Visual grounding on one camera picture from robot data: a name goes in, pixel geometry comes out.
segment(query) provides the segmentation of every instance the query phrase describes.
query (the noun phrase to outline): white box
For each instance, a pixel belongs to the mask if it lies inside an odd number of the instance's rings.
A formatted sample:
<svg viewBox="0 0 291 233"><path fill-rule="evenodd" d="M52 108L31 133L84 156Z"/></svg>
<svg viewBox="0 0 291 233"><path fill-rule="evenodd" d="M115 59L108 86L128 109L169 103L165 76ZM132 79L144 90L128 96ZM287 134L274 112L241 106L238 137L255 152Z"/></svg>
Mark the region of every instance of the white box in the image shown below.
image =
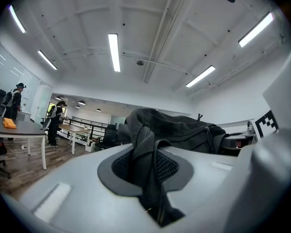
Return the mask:
<svg viewBox="0 0 291 233"><path fill-rule="evenodd" d="M94 149L95 149L95 142L93 142L90 147L87 146L87 144L85 145L85 151L87 151L87 152L93 152Z"/></svg>

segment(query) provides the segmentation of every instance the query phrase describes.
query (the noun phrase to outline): man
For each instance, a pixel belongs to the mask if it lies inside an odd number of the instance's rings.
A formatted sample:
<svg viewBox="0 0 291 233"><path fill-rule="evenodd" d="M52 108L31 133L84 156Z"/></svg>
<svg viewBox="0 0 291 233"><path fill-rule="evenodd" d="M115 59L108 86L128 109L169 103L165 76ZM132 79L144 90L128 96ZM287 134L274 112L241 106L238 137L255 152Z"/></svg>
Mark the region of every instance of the man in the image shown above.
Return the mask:
<svg viewBox="0 0 291 233"><path fill-rule="evenodd" d="M52 145L52 147L59 147L59 145L56 143L56 136L57 136L57 130L59 125L59 119L62 118L64 120L68 120L68 117L65 117L63 114L63 107L67 106L64 101L60 101L56 105L56 112L55 116L51 117L51 122L48 127L48 145Z"/></svg>
<svg viewBox="0 0 291 233"><path fill-rule="evenodd" d="M14 97L12 101L12 106L6 107L4 117L16 119L17 112L20 111L21 93L25 87L26 86L23 83L19 83L16 85L16 89L13 90Z"/></svg>

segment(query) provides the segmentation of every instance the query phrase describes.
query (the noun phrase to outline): floor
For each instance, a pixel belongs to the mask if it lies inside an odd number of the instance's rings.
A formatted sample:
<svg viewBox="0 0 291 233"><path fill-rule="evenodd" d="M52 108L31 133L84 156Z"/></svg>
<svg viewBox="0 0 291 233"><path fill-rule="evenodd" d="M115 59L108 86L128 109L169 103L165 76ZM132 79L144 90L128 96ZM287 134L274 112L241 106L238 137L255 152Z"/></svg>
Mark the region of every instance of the floor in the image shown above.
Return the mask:
<svg viewBox="0 0 291 233"><path fill-rule="evenodd" d="M43 170L40 138L31 139L30 155L27 152L19 153L23 152L19 145L27 146L27 139L5 140L4 144L8 152L6 155L0 156L0 160L5 160L6 166L2 164L0 166L11 174L11 179L0 172L0 192L9 194L15 199L19 199L28 187L63 163L89 153L85 151L84 146L75 144L75 154L72 155L71 143L59 137L57 141L59 147L54 148L50 145L45 147L47 169Z"/></svg>

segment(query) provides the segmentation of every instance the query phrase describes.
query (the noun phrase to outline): pants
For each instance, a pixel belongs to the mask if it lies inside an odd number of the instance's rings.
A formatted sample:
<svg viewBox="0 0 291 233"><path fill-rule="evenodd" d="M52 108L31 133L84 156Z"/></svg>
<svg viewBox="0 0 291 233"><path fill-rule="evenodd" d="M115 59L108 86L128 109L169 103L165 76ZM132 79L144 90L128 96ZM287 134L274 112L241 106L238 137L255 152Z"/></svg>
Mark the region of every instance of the pants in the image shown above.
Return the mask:
<svg viewBox="0 0 291 233"><path fill-rule="evenodd" d="M6 108L4 117L16 120L17 108Z"/></svg>
<svg viewBox="0 0 291 233"><path fill-rule="evenodd" d="M52 145L56 145L56 136L57 136L58 123L50 122L48 127L48 142Z"/></svg>

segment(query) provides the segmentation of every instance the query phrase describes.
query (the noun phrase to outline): ceiling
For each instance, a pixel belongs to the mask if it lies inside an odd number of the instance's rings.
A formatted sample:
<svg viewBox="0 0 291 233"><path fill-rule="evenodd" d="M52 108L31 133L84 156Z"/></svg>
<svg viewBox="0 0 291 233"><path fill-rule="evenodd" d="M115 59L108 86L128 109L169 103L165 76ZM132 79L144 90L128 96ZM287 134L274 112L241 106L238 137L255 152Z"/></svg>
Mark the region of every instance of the ceiling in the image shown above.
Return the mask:
<svg viewBox="0 0 291 233"><path fill-rule="evenodd" d="M88 71L108 81L116 78L107 35L118 33L119 75L187 97L250 67L279 45L282 33L273 22L244 48L238 44L268 11L281 20L267 0L15 0L12 5L35 48L63 79ZM26 42L24 47L39 50ZM139 59L143 66L136 64ZM185 87L210 65L216 71Z"/></svg>
<svg viewBox="0 0 291 233"><path fill-rule="evenodd" d="M96 109L100 109L102 113L119 116L119 117L128 117L131 112L138 108L145 108L142 106L135 106L131 104L124 104L118 103L113 101L106 101L106 100L98 100L93 98L85 98L85 97L77 97L77 96L68 96L68 95L60 95L60 94L52 94L51 100L53 102L59 102L55 97L60 96L63 101L66 102L67 107L71 107L73 109L78 110L75 108L76 105L80 106L80 109L89 110L89 111L96 111ZM78 104L80 100L85 101L85 105ZM172 111L166 110L158 110L162 113L165 113L170 116L189 116L188 114L184 113L177 113Z"/></svg>

